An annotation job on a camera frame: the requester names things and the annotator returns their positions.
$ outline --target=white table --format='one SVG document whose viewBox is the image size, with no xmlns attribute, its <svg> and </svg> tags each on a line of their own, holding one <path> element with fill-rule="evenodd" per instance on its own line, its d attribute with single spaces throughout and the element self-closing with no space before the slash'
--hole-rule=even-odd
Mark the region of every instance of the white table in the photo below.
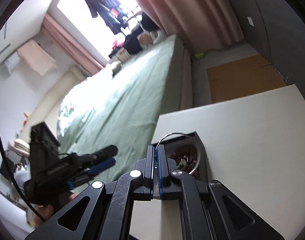
<svg viewBox="0 0 305 240">
<path fill-rule="evenodd" d="M 209 179 L 294 240 L 305 226 L 305 101 L 297 87 L 161 115 L 152 142 L 192 131 L 205 145 Z M 181 239 L 178 214 L 174 201 L 136 202 L 131 234 Z"/>
</svg>

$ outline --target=bed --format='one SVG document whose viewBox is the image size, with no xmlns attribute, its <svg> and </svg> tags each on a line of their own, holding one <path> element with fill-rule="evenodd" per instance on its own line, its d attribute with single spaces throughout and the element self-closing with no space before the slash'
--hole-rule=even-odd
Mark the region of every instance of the bed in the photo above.
<svg viewBox="0 0 305 240">
<path fill-rule="evenodd" d="M 145 158 L 160 114 L 192 107 L 190 57 L 176 35 L 137 54 L 106 79 L 109 71 L 103 69 L 68 93 L 64 101 L 73 101 L 75 110 L 58 137 L 61 152 L 79 155 L 116 145 L 116 165 L 95 178 L 105 183 Z"/>
</svg>

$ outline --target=ceiling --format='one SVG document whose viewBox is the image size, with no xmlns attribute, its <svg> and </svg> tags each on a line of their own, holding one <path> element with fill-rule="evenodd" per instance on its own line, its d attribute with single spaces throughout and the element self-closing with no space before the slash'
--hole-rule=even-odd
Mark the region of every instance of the ceiling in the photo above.
<svg viewBox="0 0 305 240">
<path fill-rule="evenodd" d="M 40 32 L 52 0 L 24 0 L 0 31 L 0 63 Z"/>
</svg>

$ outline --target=pink towel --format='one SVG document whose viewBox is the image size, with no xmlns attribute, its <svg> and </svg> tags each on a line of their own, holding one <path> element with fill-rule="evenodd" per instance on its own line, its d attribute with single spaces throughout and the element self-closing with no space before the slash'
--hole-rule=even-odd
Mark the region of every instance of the pink towel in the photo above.
<svg viewBox="0 0 305 240">
<path fill-rule="evenodd" d="M 48 55 L 34 40 L 28 41 L 17 51 L 19 56 L 41 76 L 46 74 L 50 69 L 57 68 L 56 60 Z"/>
</svg>

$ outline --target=pink curtain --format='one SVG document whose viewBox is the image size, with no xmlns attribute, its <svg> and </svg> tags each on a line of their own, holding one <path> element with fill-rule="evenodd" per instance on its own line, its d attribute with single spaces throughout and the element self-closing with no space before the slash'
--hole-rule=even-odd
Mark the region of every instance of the pink curtain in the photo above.
<svg viewBox="0 0 305 240">
<path fill-rule="evenodd" d="M 191 52 L 220 49 L 243 33 L 227 0 L 136 0 L 168 35 L 178 34 Z"/>
<path fill-rule="evenodd" d="M 86 51 L 58 22 L 48 13 L 44 18 L 41 31 L 76 63 L 82 65 L 90 74 L 94 75 L 103 69 L 90 54 Z"/>
</svg>

